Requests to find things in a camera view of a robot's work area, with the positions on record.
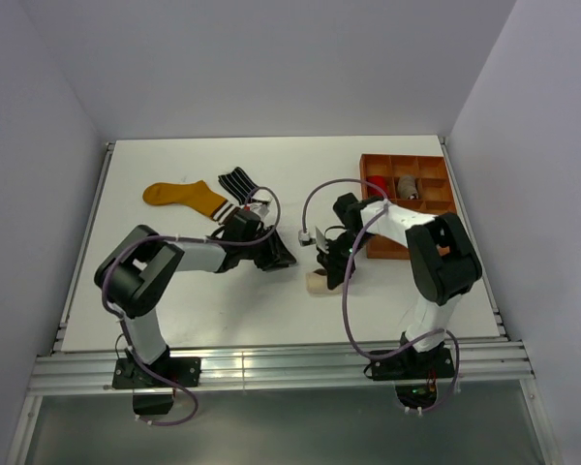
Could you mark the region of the cream brown sock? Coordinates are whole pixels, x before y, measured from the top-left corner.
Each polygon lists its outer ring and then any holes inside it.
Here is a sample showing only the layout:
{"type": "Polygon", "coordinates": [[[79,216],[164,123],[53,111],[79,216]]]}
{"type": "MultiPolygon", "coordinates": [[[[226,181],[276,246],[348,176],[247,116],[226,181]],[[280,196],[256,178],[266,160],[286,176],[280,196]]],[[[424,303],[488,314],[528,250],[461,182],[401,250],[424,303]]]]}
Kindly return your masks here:
{"type": "Polygon", "coordinates": [[[305,275],[306,290],[309,295],[339,295],[342,292],[342,286],[339,285],[334,289],[327,287],[327,275],[324,269],[316,269],[305,275]]]}

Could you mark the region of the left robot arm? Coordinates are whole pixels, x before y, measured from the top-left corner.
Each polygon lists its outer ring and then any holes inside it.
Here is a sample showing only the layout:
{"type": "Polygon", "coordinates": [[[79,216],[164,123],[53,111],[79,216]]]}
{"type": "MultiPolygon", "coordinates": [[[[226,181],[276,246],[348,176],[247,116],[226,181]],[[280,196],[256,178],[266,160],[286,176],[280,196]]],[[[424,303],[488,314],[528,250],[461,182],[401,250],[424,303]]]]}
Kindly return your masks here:
{"type": "Polygon", "coordinates": [[[225,273],[240,262],[270,272],[296,264],[276,228],[240,209],[203,238],[161,235],[136,226],[107,256],[94,276],[106,310],[118,318],[127,343],[116,366],[117,388],[160,387],[166,382],[195,387],[199,360],[174,359],[162,335],[156,307],[174,274],[225,273]]]}

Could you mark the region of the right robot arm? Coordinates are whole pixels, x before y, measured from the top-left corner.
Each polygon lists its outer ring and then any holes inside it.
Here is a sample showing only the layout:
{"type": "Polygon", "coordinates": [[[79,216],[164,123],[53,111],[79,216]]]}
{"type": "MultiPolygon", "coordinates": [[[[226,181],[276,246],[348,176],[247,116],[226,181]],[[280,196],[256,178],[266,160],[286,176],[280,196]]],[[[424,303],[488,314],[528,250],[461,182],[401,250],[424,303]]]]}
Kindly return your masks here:
{"type": "Polygon", "coordinates": [[[457,214],[432,215],[372,197],[360,201],[353,194],[333,206],[342,222],[334,239],[316,231],[317,261],[324,269],[327,288],[348,292],[355,270],[354,257],[371,239],[384,237],[409,252],[413,282],[419,298],[414,321],[401,335],[401,348],[373,360],[400,354],[402,371],[418,378],[434,362],[431,352],[443,344],[446,329],[462,296],[482,277],[482,266],[457,214]]]}

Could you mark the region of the black white striped sock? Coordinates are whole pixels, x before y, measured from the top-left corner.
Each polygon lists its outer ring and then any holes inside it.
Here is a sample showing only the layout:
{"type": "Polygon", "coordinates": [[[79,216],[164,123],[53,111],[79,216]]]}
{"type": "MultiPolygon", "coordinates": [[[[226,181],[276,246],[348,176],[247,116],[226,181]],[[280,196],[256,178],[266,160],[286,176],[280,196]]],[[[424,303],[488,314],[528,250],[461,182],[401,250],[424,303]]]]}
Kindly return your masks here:
{"type": "Polygon", "coordinates": [[[220,174],[218,176],[218,182],[242,206],[254,199],[250,194],[256,193],[257,184],[250,178],[247,172],[240,167],[236,167],[230,172],[220,174]]]}

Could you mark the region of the mustard yellow sock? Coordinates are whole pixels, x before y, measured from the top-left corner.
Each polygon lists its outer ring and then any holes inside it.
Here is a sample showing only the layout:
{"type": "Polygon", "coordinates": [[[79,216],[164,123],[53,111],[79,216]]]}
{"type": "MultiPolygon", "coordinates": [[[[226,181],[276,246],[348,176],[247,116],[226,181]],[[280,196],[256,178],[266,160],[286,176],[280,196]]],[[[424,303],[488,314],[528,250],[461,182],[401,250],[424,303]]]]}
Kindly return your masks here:
{"type": "Polygon", "coordinates": [[[142,199],[153,206],[187,206],[220,225],[240,210],[235,203],[212,191],[203,180],[188,184],[155,183],[143,191],[142,199]]]}

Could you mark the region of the red rolled sock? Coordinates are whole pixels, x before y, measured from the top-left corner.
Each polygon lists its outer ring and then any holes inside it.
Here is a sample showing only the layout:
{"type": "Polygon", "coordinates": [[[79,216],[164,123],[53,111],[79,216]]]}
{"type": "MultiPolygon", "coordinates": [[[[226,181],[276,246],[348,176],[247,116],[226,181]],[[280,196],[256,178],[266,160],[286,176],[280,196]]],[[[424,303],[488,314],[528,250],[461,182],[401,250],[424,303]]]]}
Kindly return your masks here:
{"type": "Polygon", "coordinates": [[[388,181],[385,177],[381,175],[371,175],[366,178],[369,186],[367,187],[367,193],[370,197],[389,197],[388,181]]]}

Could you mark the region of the grey rolled sock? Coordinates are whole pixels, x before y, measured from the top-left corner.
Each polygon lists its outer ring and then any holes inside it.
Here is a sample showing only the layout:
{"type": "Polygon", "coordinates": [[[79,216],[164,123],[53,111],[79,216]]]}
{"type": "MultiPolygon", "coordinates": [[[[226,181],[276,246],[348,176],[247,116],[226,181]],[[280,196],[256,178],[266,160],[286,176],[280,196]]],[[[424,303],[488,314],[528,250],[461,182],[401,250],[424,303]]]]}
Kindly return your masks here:
{"type": "Polygon", "coordinates": [[[419,200],[416,178],[412,175],[403,175],[397,184],[398,197],[402,200],[419,200]]]}

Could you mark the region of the wooden compartment tray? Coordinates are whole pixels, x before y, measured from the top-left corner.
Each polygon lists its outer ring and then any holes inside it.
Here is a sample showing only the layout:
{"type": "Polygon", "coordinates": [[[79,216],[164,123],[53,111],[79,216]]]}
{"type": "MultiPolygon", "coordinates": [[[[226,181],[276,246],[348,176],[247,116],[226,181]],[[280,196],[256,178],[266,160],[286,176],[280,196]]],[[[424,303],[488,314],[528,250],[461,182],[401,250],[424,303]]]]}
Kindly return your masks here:
{"type": "Polygon", "coordinates": [[[359,173],[407,209],[433,215],[457,212],[444,157],[364,153],[359,173]]]}

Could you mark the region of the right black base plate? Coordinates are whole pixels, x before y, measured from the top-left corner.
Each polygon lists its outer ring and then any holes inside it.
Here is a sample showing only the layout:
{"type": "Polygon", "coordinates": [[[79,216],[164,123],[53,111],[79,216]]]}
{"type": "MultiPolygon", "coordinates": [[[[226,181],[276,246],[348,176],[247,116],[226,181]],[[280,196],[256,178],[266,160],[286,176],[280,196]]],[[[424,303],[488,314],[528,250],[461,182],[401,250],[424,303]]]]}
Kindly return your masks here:
{"type": "Polygon", "coordinates": [[[456,374],[451,350],[444,344],[428,352],[414,348],[382,360],[371,360],[364,375],[373,381],[410,381],[452,378],[456,374]]]}

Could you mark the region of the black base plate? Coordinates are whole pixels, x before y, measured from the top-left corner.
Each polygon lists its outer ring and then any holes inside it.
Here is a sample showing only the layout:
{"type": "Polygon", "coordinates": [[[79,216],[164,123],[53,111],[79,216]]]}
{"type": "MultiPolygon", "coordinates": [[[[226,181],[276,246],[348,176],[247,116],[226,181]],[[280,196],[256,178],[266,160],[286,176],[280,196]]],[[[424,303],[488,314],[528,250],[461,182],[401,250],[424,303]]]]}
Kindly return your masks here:
{"type": "Polygon", "coordinates": [[[382,360],[371,360],[364,375],[373,381],[410,381],[452,378],[456,374],[451,350],[444,344],[428,352],[414,348],[382,360]]]}
{"type": "MultiPolygon", "coordinates": [[[[166,360],[158,360],[149,366],[149,369],[185,388],[195,388],[199,385],[201,372],[199,357],[169,357],[166,360]]],[[[165,382],[144,372],[129,357],[116,361],[111,386],[114,389],[168,388],[165,382]]]]}

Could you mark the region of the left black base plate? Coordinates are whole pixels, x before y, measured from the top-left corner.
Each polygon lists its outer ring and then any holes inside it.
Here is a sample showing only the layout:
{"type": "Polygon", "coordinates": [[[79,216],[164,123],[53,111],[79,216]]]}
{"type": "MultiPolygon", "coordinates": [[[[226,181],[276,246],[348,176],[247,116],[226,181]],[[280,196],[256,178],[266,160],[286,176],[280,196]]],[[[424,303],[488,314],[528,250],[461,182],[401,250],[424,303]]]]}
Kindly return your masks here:
{"type": "MultiPolygon", "coordinates": [[[[185,388],[195,388],[199,385],[201,372],[199,357],[169,357],[166,360],[158,360],[149,366],[149,369],[185,388]]],[[[165,382],[144,372],[129,357],[116,361],[111,386],[114,389],[168,388],[165,382]]]]}

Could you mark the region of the aluminium frame rail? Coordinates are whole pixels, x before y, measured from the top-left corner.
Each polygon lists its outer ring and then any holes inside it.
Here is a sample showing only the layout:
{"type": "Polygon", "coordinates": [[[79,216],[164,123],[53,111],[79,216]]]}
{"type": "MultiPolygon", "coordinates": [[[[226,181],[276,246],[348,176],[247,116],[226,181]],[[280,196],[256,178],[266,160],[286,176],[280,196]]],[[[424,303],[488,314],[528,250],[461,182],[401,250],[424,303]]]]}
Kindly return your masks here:
{"type": "MultiPolygon", "coordinates": [[[[460,381],[530,380],[535,376],[525,346],[504,339],[460,344],[460,381]]],[[[177,350],[175,357],[199,357],[195,391],[370,386],[363,374],[368,360],[345,344],[255,349],[177,350]]],[[[116,394],[111,387],[113,353],[39,357],[32,371],[30,396],[116,394]]]]}

